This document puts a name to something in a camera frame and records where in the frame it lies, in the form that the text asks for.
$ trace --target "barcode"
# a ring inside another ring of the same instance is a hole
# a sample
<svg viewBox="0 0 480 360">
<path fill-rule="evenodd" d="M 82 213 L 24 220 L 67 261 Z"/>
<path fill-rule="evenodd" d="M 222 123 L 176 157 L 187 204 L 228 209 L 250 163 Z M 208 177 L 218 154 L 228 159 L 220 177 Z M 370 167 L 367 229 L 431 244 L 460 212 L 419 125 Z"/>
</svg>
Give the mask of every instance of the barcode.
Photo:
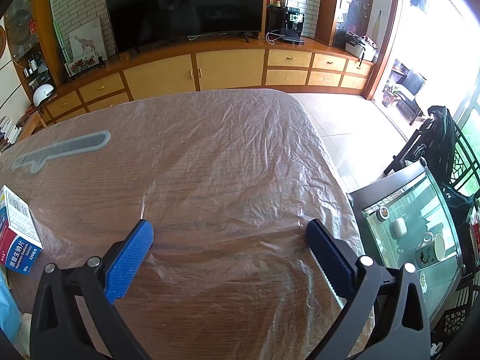
<svg viewBox="0 0 480 360">
<path fill-rule="evenodd" d="M 13 197 L 12 195 L 8 195 L 8 203 L 15 207 L 19 212 L 21 212 L 23 215 L 25 215 L 26 217 L 28 217 L 28 211 L 27 209 L 25 208 L 25 206 L 19 202 L 18 200 L 16 200 L 15 197 Z"/>
</svg>

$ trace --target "white floor tile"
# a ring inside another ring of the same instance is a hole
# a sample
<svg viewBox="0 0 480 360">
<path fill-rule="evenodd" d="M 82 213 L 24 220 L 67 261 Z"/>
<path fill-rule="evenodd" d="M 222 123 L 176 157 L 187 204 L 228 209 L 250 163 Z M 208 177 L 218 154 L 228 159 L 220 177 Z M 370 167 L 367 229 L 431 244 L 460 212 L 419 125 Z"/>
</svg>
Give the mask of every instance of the white floor tile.
<svg viewBox="0 0 480 360">
<path fill-rule="evenodd" d="M 340 186 L 342 187 L 342 189 L 345 192 L 353 192 L 359 189 L 359 186 L 355 178 L 353 177 L 349 167 L 343 160 L 338 150 L 330 141 L 330 138 L 322 137 L 322 141 L 323 141 L 323 144 L 325 145 L 325 148 L 327 149 L 328 154 L 330 155 L 330 158 L 333 161 L 333 165 L 335 169 L 337 170 L 337 173 L 340 179 L 339 180 Z"/>
<path fill-rule="evenodd" d="M 329 152 L 345 192 L 376 181 L 405 145 L 390 121 L 361 96 L 298 93 Z"/>
</svg>

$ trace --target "drawer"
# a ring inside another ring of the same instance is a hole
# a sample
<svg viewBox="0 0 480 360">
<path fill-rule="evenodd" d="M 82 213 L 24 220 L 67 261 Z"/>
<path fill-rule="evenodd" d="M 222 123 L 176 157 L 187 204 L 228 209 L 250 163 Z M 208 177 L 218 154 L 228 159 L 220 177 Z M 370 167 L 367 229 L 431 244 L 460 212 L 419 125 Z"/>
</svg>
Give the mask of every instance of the drawer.
<svg viewBox="0 0 480 360">
<path fill-rule="evenodd" d="M 90 104 L 88 105 L 88 109 L 90 110 L 90 112 L 93 112 L 93 111 L 98 111 L 99 109 L 109 108 L 114 105 L 119 105 L 119 104 L 128 103 L 128 102 L 129 102 L 128 95 L 126 93 L 120 93 L 115 96 L 109 97 L 107 99 L 103 99 L 103 100 L 97 101 L 96 103 Z"/>
<path fill-rule="evenodd" d="M 346 61 L 346 58 L 340 58 L 339 56 L 315 54 L 315 59 L 313 60 L 313 68 L 329 69 L 331 71 L 343 71 Z"/>
<path fill-rule="evenodd" d="M 370 73 L 371 66 L 369 64 L 363 63 L 360 65 L 360 61 L 354 61 L 353 59 L 349 59 L 349 63 L 346 66 L 346 70 L 348 73 L 355 73 L 361 74 L 362 76 L 368 76 Z"/>
<path fill-rule="evenodd" d="M 310 66 L 311 52 L 270 50 L 268 52 L 269 66 L 296 66 L 308 68 Z"/>
<path fill-rule="evenodd" d="M 119 73 L 111 74 L 97 81 L 80 88 L 80 93 L 84 102 L 96 99 L 97 97 L 108 95 L 109 93 L 124 89 L 122 78 Z"/>
<path fill-rule="evenodd" d="M 342 78 L 341 74 L 313 71 L 310 73 L 309 85 L 338 86 Z"/>
<path fill-rule="evenodd" d="M 82 105 L 82 102 L 80 101 L 77 92 L 73 91 L 58 100 L 55 100 L 52 104 L 49 104 L 46 107 L 49 109 L 52 117 L 57 117 L 79 105 Z"/>
<path fill-rule="evenodd" d="M 342 88 L 353 88 L 353 89 L 363 89 L 367 82 L 367 79 L 363 77 L 355 77 L 355 76 L 343 76 L 342 84 L 340 85 Z"/>
<path fill-rule="evenodd" d="M 305 85 L 306 70 L 267 70 L 266 85 Z"/>
<path fill-rule="evenodd" d="M 64 117 L 61 117 L 59 120 L 57 120 L 57 122 L 64 122 L 68 119 L 73 119 L 74 117 L 84 115 L 86 113 L 87 111 L 85 110 L 85 108 L 80 108 L 80 109 L 77 109 L 76 111 L 70 112 L 68 115 L 65 115 Z"/>
</svg>

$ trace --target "giraffe painting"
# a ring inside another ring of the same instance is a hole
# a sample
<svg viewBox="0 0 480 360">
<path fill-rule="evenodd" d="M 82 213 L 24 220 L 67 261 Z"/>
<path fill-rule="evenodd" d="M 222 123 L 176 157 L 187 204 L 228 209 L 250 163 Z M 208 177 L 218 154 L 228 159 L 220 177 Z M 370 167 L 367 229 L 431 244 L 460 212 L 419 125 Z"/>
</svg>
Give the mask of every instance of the giraffe painting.
<svg viewBox="0 0 480 360">
<path fill-rule="evenodd" d="M 75 38 L 76 41 L 80 42 L 80 44 L 82 45 L 83 52 L 86 52 L 87 47 L 90 47 L 90 49 L 91 49 L 90 51 L 92 53 L 95 52 L 95 50 L 96 50 L 95 41 L 93 39 L 82 39 L 82 38 L 79 38 L 76 35 L 74 35 L 73 37 Z"/>
<path fill-rule="evenodd" d="M 89 55 L 101 56 L 104 61 L 107 60 L 99 17 L 71 31 L 68 36 L 74 60 L 84 59 Z"/>
</svg>

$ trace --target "white helmet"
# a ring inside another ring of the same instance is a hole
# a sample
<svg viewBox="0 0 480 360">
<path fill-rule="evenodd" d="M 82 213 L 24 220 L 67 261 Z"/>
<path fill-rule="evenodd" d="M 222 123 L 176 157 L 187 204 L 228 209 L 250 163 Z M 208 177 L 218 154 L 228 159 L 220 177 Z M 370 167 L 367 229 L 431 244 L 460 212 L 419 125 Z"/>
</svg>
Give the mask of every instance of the white helmet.
<svg viewBox="0 0 480 360">
<path fill-rule="evenodd" d="M 52 92 L 53 87 L 50 84 L 40 85 L 33 94 L 33 104 L 35 104 L 35 107 L 38 107 L 38 105 L 48 98 Z"/>
</svg>

